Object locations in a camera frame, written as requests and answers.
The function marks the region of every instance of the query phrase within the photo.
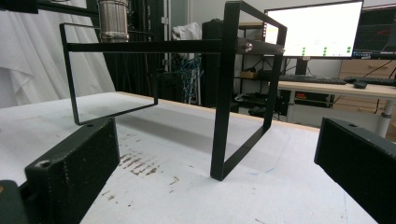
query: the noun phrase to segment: metal canister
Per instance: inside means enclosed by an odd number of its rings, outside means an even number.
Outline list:
[[[103,43],[128,42],[128,0],[98,0]]]

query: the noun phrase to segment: white curtain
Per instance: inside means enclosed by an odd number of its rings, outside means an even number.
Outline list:
[[[67,5],[85,7],[85,1]],[[63,22],[92,25],[89,18],[42,10],[38,15],[0,11],[0,107],[69,97]],[[66,32],[69,42],[97,42],[93,29]],[[102,53],[72,53],[71,61],[78,96],[114,91]]]

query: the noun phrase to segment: table surface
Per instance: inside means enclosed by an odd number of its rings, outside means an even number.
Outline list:
[[[103,93],[78,98],[82,119],[146,98]],[[375,223],[314,164],[318,130],[283,122],[225,180],[209,176],[214,111],[160,101],[116,118],[121,162],[82,223]],[[228,156],[261,119],[232,114]],[[0,179],[78,129],[70,100],[0,110]]]
[[[385,100],[396,100],[396,88],[391,86],[379,86],[368,84],[364,90],[353,88],[352,84],[333,85],[304,82],[279,81],[278,88],[288,91],[310,91],[316,93],[329,93],[338,95],[349,95],[363,98],[381,98]]]

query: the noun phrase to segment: black rack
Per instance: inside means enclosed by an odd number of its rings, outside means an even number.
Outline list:
[[[276,45],[237,37],[240,11],[263,21],[268,22],[278,28]],[[181,40],[181,41],[145,41],[132,43],[106,43],[106,44],[72,44],[67,43],[65,26],[75,25],[61,24],[61,36],[64,45],[64,59],[66,64],[67,78],[73,107],[74,120],[77,125],[93,121],[79,121],[76,93],[73,83],[73,75],[70,64],[69,52],[113,52],[113,53],[205,53],[219,54],[219,88],[217,99],[217,110],[215,120],[215,131],[213,137],[213,150],[210,175],[223,180],[227,174],[248,154],[254,145],[262,138],[266,131],[271,127],[272,117],[277,96],[277,84],[281,71],[283,58],[283,47],[286,39],[287,28],[256,8],[243,1],[226,2],[224,8],[224,23],[222,39],[214,40]],[[264,115],[263,125],[255,132],[227,161],[225,150],[227,143],[227,132],[230,118],[230,103],[233,90],[233,70],[235,54],[271,54],[274,55],[273,73],[271,75],[271,85],[268,92],[267,108]],[[150,68],[151,74],[155,74],[155,67]],[[121,114],[133,112],[139,109],[148,108],[158,104],[157,76],[153,77],[153,104],[145,105],[121,111],[105,117],[114,117]]]

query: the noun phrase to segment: monitor screen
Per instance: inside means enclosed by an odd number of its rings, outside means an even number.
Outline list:
[[[352,56],[396,59],[396,4],[362,10]]]
[[[288,27],[285,57],[337,58],[352,56],[362,1],[266,9],[264,13]],[[264,24],[263,40],[275,44],[277,28]]]

